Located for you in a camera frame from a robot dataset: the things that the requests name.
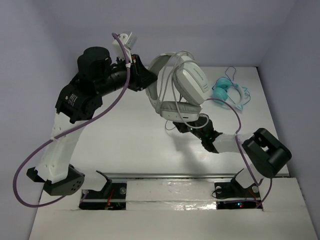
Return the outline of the white grey headphones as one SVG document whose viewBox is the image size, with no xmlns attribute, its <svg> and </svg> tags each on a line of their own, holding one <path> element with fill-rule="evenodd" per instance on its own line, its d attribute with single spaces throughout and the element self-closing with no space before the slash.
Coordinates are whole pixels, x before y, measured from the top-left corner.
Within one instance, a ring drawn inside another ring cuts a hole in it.
<svg viewBox="0 0 320 240">
<path fill-rule="evenodd" d="M 160 71 L 166 70 L 173 58 L 176 58 L 176 62 L 168 78 L 171 79 L 172 90 L 178 91 L 186 102 L 160 99 L 156 82 L 147 87 L 146 94 L 155 112 L 162 118 L 177 123 L 197 121 L 202 110 L 201 104 L 211 91 L 207 76 L 196 63 L 192 53 L 186 50 L 162 53 L 152 60 L 148 70 L 157 77 Z"/>
</svg>

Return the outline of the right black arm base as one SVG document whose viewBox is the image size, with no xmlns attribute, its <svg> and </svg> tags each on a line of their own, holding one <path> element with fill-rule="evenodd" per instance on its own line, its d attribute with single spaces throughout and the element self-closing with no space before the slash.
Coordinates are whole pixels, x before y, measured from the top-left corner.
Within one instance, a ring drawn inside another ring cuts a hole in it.
<svg viewBox="0 0 320 240">
<path fill-rule="evenodd" d="M 248 187 L 241 186 L 236 177 L 239 172 L 229 181 L 216 182 L 211 196 L 216 200 L 217 210 L 242 210 L 261 209 L 262 201 L 259 187 L 250 182 Z"/>
</svg>

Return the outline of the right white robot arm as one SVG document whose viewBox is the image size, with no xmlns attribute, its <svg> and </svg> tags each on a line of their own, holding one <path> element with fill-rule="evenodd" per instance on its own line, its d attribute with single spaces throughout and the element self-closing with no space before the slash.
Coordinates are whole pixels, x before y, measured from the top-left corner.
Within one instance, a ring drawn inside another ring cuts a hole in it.
<svg viewBox="0 0 320 240">
<path fill-rule="evenodd" d="M 272 179 L 292 158 L 291 151 L 267 129 L 259 128 L 254 133 L 226 134 L 214 129 L 211 120 L 204 127 L 204 117 L 188 125 L 174 122 L 177 130 L 196 136 L 201 145 L 210 153 L 239 153 L 245 164 L 231 183 L 231 192 L 238 197 L 249 191 L 253 184 L 259 185 L 263 179 Z"/>
</svg>

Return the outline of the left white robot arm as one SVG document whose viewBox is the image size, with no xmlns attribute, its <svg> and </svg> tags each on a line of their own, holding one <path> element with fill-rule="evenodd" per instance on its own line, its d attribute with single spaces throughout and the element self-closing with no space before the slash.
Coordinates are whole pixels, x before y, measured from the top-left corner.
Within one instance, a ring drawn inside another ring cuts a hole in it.
<svg viewBox="0 0 320 240">
<path fill-rule="evenodd" d="M 50 196 L 70 196 L 80 189 L 85 175 L 70 164 L 79 137 L 86 125 L 99 119 L 95 111 L 103 105 L 103 96 L 119 89 L 138 92 L 157 80 L 143 65 L 139 55 L 129 57 L 130 68 L 99 46 L 89 47 L 77 59 L 78 72 L 58 96 L 55 104 L 51 139 L 40 163 L 26 175 L 43 183 Z"/>
</svg>

